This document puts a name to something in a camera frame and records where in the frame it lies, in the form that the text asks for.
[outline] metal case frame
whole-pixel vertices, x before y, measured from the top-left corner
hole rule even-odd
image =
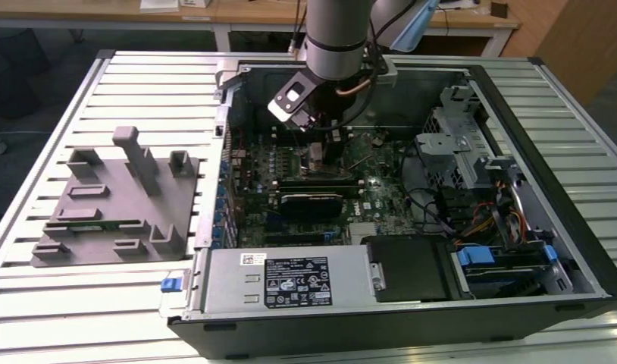
[[[296,62],[284,64],[297,67]],[[617,268],[585,219],[581,217],[556,175],[545,162],[518,119],[480,65],[409,64],[408,67],[464,69],[481,101],[490,108],[497,126],[508,136],[509,148],[522,170],[530,173],[542,199],[554,212],[562,233],[573,241],[605,293],[574,295],[568,299],[482,303],[465,307],[382,312],[334,312],[268,317],[217,318],[198,311],[170,317],[169,328],[209,359],[289,355],[388,347],[453,344],[470,341],[521,339],[558,322],[590,318],[617,308]],[[208,262],[212,252],[196,257]],[[205,276],[208,267],[198,274]]]

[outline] desk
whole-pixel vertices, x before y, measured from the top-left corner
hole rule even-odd
[[[518,20],[476,15],[470,10],[446,15],[448,22],[445,14],[434,15],[426,35],[489,38],[482,56],[497,57]],[[141,14],[140,0],[0,0],[0,27],[209,30],[220,52],[230,50],[230,31],[292,32],[294,21],[293,0],[213,0],[208,8],[181,7],[162,14]]]

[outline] paper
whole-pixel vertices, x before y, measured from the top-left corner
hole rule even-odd
[[[140,13],[170,13],[178,11],[178,0],[141,0]]]

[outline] motherboard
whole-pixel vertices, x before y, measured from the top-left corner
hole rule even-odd
[[[352,130],[342,157],[324,165],[316,157],[321,150],[312,150],[320,144],[302,146],[290,137],[294,145],[260,136],[233,152],[238,247],[348,245],[360,243],[362,236],[414,234],[422,223],[414,220],[397,176],[406,142],[388,140],[384,130]],[[281,206],[289,193],[342,196],[340,211],[332,218],[289,219]]]

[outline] sticker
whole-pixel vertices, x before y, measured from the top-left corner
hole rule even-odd
[[[265,253],[242,253],[241,260],[238,262],[241,265],[264,265],[265,261]]]
[[[193,21],[210,21],[210,17],[182,17],[182,20],[193,20]]]
[[[326,257],[266,259],[265,282],[269,309],[333,305]]]

